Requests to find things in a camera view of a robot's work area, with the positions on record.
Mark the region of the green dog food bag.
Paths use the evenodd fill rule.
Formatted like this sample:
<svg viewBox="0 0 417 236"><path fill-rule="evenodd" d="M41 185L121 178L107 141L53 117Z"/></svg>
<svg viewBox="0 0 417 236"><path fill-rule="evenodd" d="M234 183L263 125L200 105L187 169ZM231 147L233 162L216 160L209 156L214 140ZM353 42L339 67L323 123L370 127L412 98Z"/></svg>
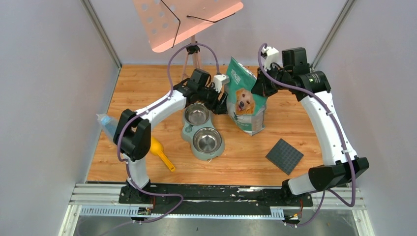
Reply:
<svg viewBox="0 0 417 236"><path fill-rule="evenodd" d="M267 98L253 94L256 76L235 58L231 57L226 75L230 81L225 85L227 111L239 129L252 136L264 128Z"/></svg>

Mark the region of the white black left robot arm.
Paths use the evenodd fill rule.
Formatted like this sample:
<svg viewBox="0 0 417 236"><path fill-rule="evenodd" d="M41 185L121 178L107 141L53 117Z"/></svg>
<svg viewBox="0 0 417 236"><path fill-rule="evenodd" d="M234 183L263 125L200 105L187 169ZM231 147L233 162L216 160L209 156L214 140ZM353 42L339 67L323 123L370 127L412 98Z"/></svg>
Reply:
<svg viewBox="0 0 417 236"><path fill-rule="evenodd" d="M113 142L119 161L126 164L127 182L133 186L132 197L139 203L150 199L146 187L150 179L146 171L146 155L151 147L151 132L173 113L194 103L200 103L214 114L225 114L227 93L222 88L229 76L211 76L202 69L194 69L191 77L172 86L171 90L152 104L136 111L126 109L120 115Z"/></svg>

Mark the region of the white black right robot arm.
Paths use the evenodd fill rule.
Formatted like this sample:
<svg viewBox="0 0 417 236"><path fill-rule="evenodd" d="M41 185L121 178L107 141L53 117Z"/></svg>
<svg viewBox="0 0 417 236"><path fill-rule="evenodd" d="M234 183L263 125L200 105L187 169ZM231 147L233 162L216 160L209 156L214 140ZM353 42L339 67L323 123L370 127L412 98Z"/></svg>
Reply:
<svg viewBox="0 0 417 236"><path fill-rule="evenodd" d="M258 64L252 93L270 97L279 90L291 92L307 112L322 153L321 166L283 182L283 203L291 206L302 194L347 183L355 186L356 179L369 168L369 162L357 155L342 128L325 73L310 69L303 47L279 52L262 44L258 50Z"/></svg>

